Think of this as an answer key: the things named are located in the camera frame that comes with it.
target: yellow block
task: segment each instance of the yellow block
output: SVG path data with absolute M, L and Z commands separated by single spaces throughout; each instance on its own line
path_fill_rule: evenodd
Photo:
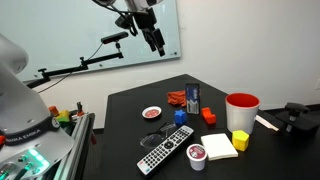
M 232 132 L 233 147 L 240 151 L 245 151 L 249 145 L 249 135 L 242 130 Z
M 62 110 L 59 112 L 59 115 L 56 117 L 56 120 L 59 122 L 69 122 L 69 111 Z

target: tv remote control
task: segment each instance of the tv remote control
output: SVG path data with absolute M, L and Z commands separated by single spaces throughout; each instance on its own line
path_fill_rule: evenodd
M 153 174 L 182 144 L 192 137 L 193 132 L 193 129 L 185 125 L 177 129 L 137 163 L 142 174 L 147 177 Z

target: small dish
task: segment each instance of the small dish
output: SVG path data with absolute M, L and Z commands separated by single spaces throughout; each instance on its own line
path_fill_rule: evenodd
M 142 116 L 146 119 L 153 119 L 161 114 L 161 108 L 158 106 L 151 106 L 142 111 Z

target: black table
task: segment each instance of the black table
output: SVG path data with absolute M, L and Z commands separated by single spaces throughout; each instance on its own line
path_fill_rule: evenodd
M 190 167 L 185 153 L 188 145 L 201 144 L 200 137 L 227 130 L 226 93 L 211 87 L 189 75 L 181 75 L 149 85 L 109 95 L 102 150 L 101 179 L 144 179 L 136 163 L 146 155 L 139 142 L 148 132 L 164 122 L 173 122 L 175 110 L 181 109 L 167 103 L 167 92 L 183 90 L 185 83 L 199 83 L 201 107 L 210 107 L 217 116 L 214 129 L 207 128 L 201 115 L 188 115 L 187 125 L 195 130 L 194 138 L 181 148 L 152 179 L 319 179 L 320 133 L 314 138 L 297 138 L 274 133 L 255 122 L 245 152 L 238 151 L 238 158 L 206 161 L 203 171 Z M 149 106 L 162 108 L 158 120 L 145 120 L 141 113 Z M 258 114 L 279 123 L 273 116 Z

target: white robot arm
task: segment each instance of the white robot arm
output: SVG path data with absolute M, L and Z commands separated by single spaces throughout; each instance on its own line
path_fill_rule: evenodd
M 115 0 L 93 1 L 103 7 L 111 6 L 115 2 Z M 164 55 L 162 47 L 164 41 L 160 30 L 153 27 L 156 19 L 150 8 L 162 0 L 125 1 L 131 11 L 128 17 L 135 18 L 151 49 L 154 51 L 156 47 L 160 55 Z M 41 160 L 41 171 L 38 174 L 30 172 L 28 175 L 28 177 L 40 176 L 57 160 L 62 159 L 72 149 L 74 143 L 74 140 L 55 121 L 40 95 L 16 77 L 15 74 L 22 71 L 27 63 L 27 53 L 0 34 L 0 135 L 6 138 L 5 145 L 0 147 L 0 179 L 9 176 L 9 167 L 10 172 L 17 173 L 17 170 L 11 167 L 23 166 L 12 163 L 12 159 L 21 153 L 28 153 L 28 150 L 32 154 L 34 151 L 30 150 L 34 150 L 33 148 L 47 155 L 45 157 L 47 160 Z

